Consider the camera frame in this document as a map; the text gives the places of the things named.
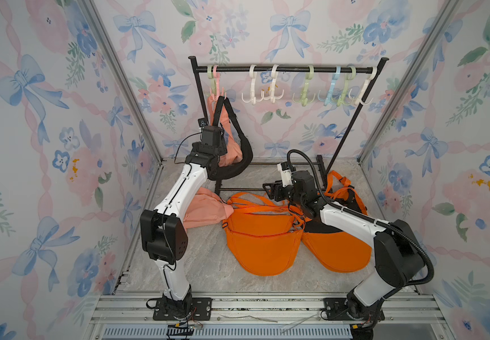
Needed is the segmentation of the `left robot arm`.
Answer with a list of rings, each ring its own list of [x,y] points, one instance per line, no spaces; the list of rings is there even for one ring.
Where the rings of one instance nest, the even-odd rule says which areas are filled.
[[[145,210],[140,216],[141,247],[155,261],[165,283],[162,297],[146,303],[156,321],[181,323],[193,316],[192,288],[181,264],[188,247],[183,221],[198,190],[225,153],[224,130],[204,127],[169,193],[152,211]]]

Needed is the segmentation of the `black strap bag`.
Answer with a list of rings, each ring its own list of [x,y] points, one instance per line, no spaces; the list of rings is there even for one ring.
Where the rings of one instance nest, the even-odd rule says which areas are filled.
[[[343,232],[341,228],[337,228],[333,224],[327,224],[322,221],[320,211],[323,208],[331,208],[324,200],[326,198],[330,203],[338,206],[343,206],[356,212],[363,212],[359,197],[354,191],[354,187],[341,188],[334,193],[321,193],[316,188],[313,188],[307,194],[302,194],[300,197],[300,210],[303,219],[306,221],[305,231],[319,234],[332,234]]]

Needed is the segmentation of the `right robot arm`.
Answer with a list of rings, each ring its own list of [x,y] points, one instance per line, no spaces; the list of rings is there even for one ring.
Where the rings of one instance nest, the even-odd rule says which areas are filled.
[[[263,185],[274,201],[288,201],[307,218],[344,232],[374,252],[375,271],[347,294],[343,313],[365,320],[366,328],[377,323],[383,302],[403,287],[421,285],[434,277],[426,252],[406,222],[387,222],[368,217],[329,198],[319,188],[317,175],[307,171],[281,172],[281,179]]]

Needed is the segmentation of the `orange bag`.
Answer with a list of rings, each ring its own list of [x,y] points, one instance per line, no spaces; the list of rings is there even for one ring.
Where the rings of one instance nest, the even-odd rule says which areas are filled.
[[[225,220],[222,224],[227,237],[227,246],[241,267],[255,276],[277,276],[290,267],[282,252],[285,234],[253,236],[232,231]]]
[[[240,192],[231,196],[227,203],[234,209],[227,220],[234,232],[270,236],[303,229],[303,220],[287,205],[276,204],[263,195]]]
[[[331,172],[331,176],[339,180],[342,188],[351,187],[351,181],[342,177],[337,172]],[[351,273],[366,267],[371,260],[372,249],[367,243],[346,232],[332,234],[310,233],[305,231],[306,221],[300,210],[300,197],[307,194],[317,184],[313,175],[308,171],[296,171],[293,173],[293,197],[290,210],[297,213],[303,220],[303,229],[289,232],[285,236],[285,246],[282,250],[288,260],[286,266],[290,267],[295,260],[300,243],[303,243],[315,258],[330,271],[339,273]],[[367,214],[367,209],[359,197],[359,203],[363,208],[362,214]]]

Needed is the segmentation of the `pink bag with buckle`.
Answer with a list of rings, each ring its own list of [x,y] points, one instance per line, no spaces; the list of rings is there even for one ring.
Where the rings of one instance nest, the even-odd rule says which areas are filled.
[[[207,188],[200,187],[185,213],[185,229],[215,225],[227,220],[234,208]]]

